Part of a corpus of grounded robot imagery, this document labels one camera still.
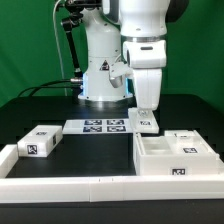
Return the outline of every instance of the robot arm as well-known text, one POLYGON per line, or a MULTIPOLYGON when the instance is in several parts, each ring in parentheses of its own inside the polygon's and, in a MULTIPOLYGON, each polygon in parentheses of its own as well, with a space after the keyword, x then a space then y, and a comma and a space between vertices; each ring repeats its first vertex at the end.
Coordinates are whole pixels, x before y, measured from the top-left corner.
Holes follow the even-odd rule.
POLYGON ((159 128, 152 111, 159 104, 162 68, 166 66, 166 21, 179 18, 188 1, 103 0, 102 3, 104 14, 121 25, 124 40, 122 53, 127 64, 111 66, 113 85, 120 84, 115 80, 126 69, 126 76, 133 79, 138 107, 129 110, 132 126, 137 132, 157 133, 159 128), (168 9, 171 17, 166 16, 168 9))

